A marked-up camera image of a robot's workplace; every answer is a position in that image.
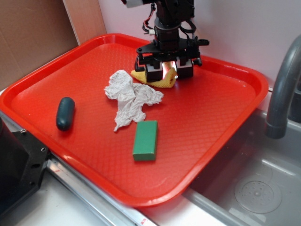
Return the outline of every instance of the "faucet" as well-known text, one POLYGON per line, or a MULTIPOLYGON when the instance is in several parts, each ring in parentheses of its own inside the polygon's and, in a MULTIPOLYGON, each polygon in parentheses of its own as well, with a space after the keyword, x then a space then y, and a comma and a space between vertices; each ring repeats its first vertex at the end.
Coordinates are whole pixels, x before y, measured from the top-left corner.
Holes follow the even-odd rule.
POLYGON ((301 35, 291 44, 273 88, 264 132, 279 139, 285 136, 288 119, 301 122, 301 35))

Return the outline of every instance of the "wooden panel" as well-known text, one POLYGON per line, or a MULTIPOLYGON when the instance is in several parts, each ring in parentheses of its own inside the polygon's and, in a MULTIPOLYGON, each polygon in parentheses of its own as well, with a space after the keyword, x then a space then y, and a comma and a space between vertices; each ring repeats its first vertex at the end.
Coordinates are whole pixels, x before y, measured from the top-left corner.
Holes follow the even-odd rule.
POLYGON ((78 44, 106 34, 98 0, 63 0, 78 44))

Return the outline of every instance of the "white cloth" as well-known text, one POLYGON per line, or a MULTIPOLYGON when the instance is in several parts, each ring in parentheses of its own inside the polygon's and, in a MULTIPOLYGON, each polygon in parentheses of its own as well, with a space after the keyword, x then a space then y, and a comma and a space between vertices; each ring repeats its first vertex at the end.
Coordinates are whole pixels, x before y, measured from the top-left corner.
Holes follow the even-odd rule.
POLYGON ((133 83, 132 77, 123 70, 110 77, 109 86, 104 91, 109 99, 118 100, 115 132, 118 128, 129 125, 132 120, 143 121, 146 114, 142 112, 142 106, 158 104, 163 97, 163 93, 148 85, 133 83))

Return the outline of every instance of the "stainless steel sink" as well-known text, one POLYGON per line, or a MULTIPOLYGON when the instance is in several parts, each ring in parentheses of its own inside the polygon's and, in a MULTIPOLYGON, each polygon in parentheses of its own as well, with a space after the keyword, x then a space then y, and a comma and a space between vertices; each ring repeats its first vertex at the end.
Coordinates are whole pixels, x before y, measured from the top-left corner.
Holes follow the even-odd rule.
POLYGON ((301 224, 301 127, 270 139, 265 117, 256 110, 184 194, 227 225, 301 224))

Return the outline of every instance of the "tray rim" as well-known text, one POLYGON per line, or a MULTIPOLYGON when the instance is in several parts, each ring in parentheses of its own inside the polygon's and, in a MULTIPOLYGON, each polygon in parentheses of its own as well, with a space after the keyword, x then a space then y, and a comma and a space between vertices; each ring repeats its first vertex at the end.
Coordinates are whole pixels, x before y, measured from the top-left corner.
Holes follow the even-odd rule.
MULTIPOLYGON (((8 117, 10 117, 12 120, 14 120, 16 123, 18 123, 23 128, 26 128, 28 131, 30 131, 34 136, 36 136, 38 139, 41 140, 43 143, 48 143, 48 137, 43 135, 42 132, 39 131, 39 129, 36 129, 35 126, 31 125, 26 121, 26 119, 22 118, 20 115, 18 115, 16 112, 14 112, 13 109, 9 107, 9 102, 13 100, 15 96, 17 96, 18 93, 22 92, 23 90, 30 87, 32 84, 42 80, 43 78, 49 76, 51 73, 43 74, 42 72, 45 69, 51 69, 53 71, 56 71, 60 67, 58 67, 58 64, 62 63, 63 66, 68 64, 69 62, 74 60, 74 57, 78 58, 85 54, 86 52, 100 46, 103 44, 110 44, 110 43, 119 43, 120 40, 130 40, 133 42, 132 46, 133 48, 137 48, 139 46, 145 45, 148 43, 148 41, 141 40, 139 38, 135 38, 132 36, 124 35, 124 34, 106 34, 101 35, 98 37, 95 37, 84 44, 74 48, 73 50, 61 55, 60 57, 54 59, 53 61, 47 63, 46 65, 42 66, 41 68, 37 69, 36 71, 26 75, 22 79, 18 80, 14 84, 10 85, 3 93, 0 95, 0 110, 3 111, 8 117)), ((206 64, 215 64, 215 65, 221 65, 221 68, 217 68, 217 73, 223 73, 225 76, 230 76, 232 78, 242 80, 247 82, 248 84, 252 84, 251 86, 255 90, 256 96, 244 110, 243 112, 234 120, 234 122, 226 129, 226 131, 220 136, 220 138, 217 140, 216 143, 214 143, 207 151, 206 153, 198 160, 198 162, 191 168, 191 170, 186 174, 186 177, 184 180, 180 181, 171 191, 167 192, 164 195, 156 196, 156 197, 144 197, 144 198, 137 198, 132 197, 124 192, 118 187, 116 187, 111 182, 108 183, 107 179, 104 178, 102 175, 96 173, 93 169, 89 168, 85 164, 79 162, 76 160, 76 158, 69 158, 68 164, 73 167, 76 171, 79 171, 78 168, 80 168, 80 173, 82 175, 88 175, 89 174, 89 180, 91 180, 94 184, 104 189, 106 192, 108 192, 110 195, 115 197, 116 199, 120 200, 121 202, 133 206, 133 207, 147 207, 147 206, 154 206, 161 204, 163 202, 166 202, 178 195, 180 195, 189 185, 189 183, 200 173, 200 171, 210 162, 210 160, 216 155, 218 150, 222 148, 222 146, 228 141, 228 139, 235 133, 235 131, 238 130, 238 128, 243 124, 243 122, 251 115, 251 113, 256 109, 256 107, 259 105, 259 103, 265 98, 267 92, 268 92, 268 82, 265 79, 265 77, 259 73, 258 71, 255 71, 253 69, 243 67, 240 65, 236 65, 233 63, 229 63, 226 61, 218 60, 212 57, 208 56, 202 56, 203 60, 203 66, 202 69, 206 69, 209 66, 206 66, 206 64)), ((53 143, 52 147, 49 147, 50 149, 59 148, 62 149, 59 144, 53 143)))

